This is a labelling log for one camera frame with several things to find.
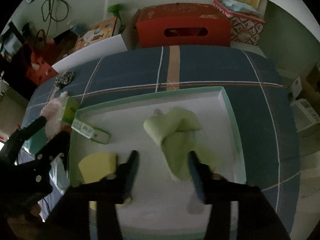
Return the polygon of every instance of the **green wall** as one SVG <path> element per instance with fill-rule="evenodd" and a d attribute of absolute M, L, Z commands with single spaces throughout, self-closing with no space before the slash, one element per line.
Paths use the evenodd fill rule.
<path fill-rule="evenodd" d="M 277 69 L 308 74 L 320 57 L 319 41 L 296 18 L 270 1 L 265 21 L 258 46 L 266 57 Z"/>

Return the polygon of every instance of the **patterned box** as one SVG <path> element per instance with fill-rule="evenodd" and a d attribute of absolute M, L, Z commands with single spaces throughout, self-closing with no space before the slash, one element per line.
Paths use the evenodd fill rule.
<path fill-rule="evenodd" d="M 263 26 L 266 24 L 265 21 L 254 16 L 231 11 L 222 5 L 218 0 L 214 0 L 213 5 L 230 20 L 232 25 L 232 41 L 257 45 L 263 30 Z"/>

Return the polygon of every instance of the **folded green cloth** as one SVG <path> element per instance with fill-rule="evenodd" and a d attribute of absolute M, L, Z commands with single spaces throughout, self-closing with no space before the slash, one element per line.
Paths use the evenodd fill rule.
<path fill-rule="evenodd" d="M 202 163 L 214 168 L 218 159 L 212 151 L 196 141 L 195 131 L 202 127 L 192 111 L 171 108 L 168 113 L 154 115 L 145 120 L 143 127 L 154 142 L 161 147 L 173 179 L 190 178 L 188 153 L 197 152 Z"/>

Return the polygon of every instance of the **table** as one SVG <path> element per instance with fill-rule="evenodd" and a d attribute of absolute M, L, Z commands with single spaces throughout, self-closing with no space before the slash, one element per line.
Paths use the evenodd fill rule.
<path fill-rule="evenodd" d="M 291 232 L 300 183 L 298 138 L 271 61 L 229 47 L 186 45 L 122 52 L 71 70 L 73 82 L 54 96 L 68 91 L 81 107 L 165 90 L 223 86 L 240 131 L 247 183 L 263 190 Z M 53 89 L 54 79 L 36 89 L 22 126 L 39 116 Z M 28 158 L 22 151 L 19 162 Z M 52 206 L 59 198 L 56 189 L 46 197 Z"/>

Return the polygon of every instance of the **red box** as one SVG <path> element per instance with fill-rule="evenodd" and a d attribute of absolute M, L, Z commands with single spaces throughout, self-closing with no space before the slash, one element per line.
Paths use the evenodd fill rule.
<path fill-rule="evenodd" d="M 230 21 L 211 4 L 172 3 L 143 8 L 137 30 L 141 48 L 230 46 Z"/>
<path fill-rule="evenodd" d="M 232 25 L 232 41 L 257 45 L 263 30 L 263 26 L 266 24 L 264 20 L 243 13 L 231 11 L 223 6 L 218 0 L 214 0 L 213 5 L 230 20 Z"/>

